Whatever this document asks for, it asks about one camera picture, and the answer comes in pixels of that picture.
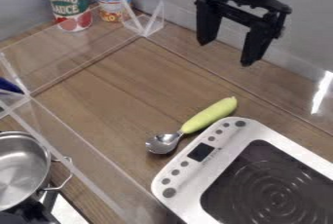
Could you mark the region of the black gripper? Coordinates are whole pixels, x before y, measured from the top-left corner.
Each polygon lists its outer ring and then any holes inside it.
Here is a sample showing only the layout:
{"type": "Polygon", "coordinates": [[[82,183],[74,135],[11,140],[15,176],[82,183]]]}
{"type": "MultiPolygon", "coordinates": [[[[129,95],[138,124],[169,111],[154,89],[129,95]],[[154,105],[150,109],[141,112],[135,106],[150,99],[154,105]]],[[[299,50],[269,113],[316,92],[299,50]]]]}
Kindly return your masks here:
{"type": "Polygon", "coordinates": [[[197,40],[205,46],[216,39],[224,18],[248,26],[241,64],[250,66],[281,35],[291,14],[292,8],[279,0],[197,0],[197,40]]]}

